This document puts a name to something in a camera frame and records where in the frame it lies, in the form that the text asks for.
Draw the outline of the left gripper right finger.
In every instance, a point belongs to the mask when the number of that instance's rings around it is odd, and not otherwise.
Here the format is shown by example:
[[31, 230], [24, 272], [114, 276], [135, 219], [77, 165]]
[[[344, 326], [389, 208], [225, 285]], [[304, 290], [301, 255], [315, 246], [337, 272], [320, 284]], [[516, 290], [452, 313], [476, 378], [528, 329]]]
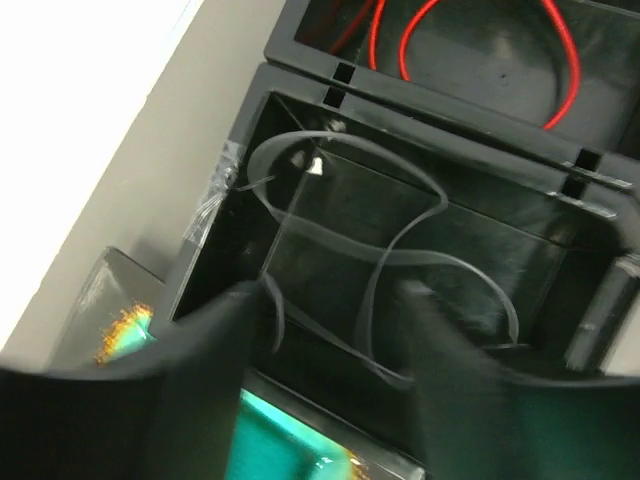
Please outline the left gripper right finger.
[[435, 479], [636, 479], [639, 380], [510, 366], [421, 282], [397, 286], [416, 435]]

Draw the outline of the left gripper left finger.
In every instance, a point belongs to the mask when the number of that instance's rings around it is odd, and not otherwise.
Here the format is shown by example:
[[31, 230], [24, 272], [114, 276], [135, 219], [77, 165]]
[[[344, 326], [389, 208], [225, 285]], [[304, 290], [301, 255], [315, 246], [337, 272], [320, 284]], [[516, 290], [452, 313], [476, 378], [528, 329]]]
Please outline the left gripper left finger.
[[242, 282], [100, 366], [1, 370], [5, 479], [221, 479], [260, 286]]

